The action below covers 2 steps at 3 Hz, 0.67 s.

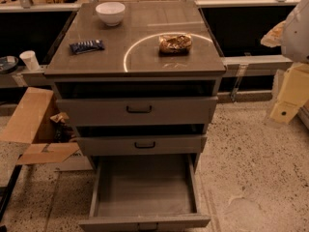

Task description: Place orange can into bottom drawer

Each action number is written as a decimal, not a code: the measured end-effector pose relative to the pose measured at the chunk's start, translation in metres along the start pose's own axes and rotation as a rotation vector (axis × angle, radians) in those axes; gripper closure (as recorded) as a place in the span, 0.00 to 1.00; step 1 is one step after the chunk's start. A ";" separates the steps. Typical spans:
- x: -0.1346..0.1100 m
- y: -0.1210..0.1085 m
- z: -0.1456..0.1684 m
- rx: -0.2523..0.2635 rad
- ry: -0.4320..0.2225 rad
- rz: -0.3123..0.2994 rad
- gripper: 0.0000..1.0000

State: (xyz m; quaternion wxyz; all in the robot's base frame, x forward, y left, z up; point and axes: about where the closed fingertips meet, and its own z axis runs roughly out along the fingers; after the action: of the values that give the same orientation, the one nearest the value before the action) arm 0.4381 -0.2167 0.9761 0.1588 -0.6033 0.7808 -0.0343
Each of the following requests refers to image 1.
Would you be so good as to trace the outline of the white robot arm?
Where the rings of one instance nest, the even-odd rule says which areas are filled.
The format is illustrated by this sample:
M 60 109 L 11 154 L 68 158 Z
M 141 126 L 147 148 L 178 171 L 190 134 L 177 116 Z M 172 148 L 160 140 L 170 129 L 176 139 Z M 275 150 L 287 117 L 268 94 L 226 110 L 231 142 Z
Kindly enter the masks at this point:
M 281 53 L 293 64 L 274 78 L 272 105 L 267 113 L 271 123 L 287 125 L 309 100 L 309 0 L 301 0 L 287 18 L 261 39 L 267 47 L 281 46 Z

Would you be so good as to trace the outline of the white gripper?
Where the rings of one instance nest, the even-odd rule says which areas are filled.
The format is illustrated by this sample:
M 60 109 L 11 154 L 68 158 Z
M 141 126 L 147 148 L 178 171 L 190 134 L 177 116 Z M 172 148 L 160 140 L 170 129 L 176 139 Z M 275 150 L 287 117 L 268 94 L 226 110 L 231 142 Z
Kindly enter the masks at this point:
M 279 124 L 289 124 L 299 108 L 309 100 L 309 65 L 294 63 L 284 72 L 278 101 L 270 103 L 269 118 Z

